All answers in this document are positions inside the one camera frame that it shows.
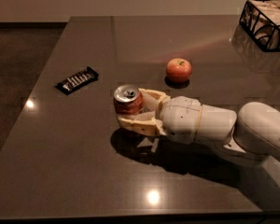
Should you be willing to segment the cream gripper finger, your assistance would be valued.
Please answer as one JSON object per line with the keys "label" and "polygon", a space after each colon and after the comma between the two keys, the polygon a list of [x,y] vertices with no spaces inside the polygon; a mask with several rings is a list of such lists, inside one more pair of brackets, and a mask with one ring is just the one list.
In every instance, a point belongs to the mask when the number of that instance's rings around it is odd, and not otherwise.
{"label": "cream gripper finger", "polygon": [[139,113],[136,115],[117,115],[119,126],[131,132],[145,136],[160,136],[164,134],[162,121],[156,118],[155,111]]}
{"label": "cream gripper finger", "polygon": [[143,95],[145,112],[155,112],[156,114],[159,114],[161,112],[163,104],[171,99],[169,95],[162,91],[142,88],[140,88],[139,90]]}

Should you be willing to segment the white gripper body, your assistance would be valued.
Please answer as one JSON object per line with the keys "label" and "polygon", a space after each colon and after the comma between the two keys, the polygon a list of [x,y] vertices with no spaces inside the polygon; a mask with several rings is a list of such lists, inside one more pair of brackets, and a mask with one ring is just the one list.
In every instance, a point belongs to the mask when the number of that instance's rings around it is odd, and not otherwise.
{"label": "white gripper body", "polygon": [[160,112],[162,128],[173,142],[190,144],[199,126],[202,105],[196,99],[178,96],[165,102]]}

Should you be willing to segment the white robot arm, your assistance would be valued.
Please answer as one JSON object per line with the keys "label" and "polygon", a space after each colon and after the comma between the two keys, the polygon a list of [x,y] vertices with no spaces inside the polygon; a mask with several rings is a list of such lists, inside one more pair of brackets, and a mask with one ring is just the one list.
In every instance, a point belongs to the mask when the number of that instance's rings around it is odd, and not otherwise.
{"label": "white robot arm", "polygon": [[191,174],[238,188],[260,201],[280,185],[263,168],[269,158],[280,169],[280,112],[260,102],[239,111],[203,105],[161,91],[119,88],[120,128],[112,146],[134,161],[180,175]]}

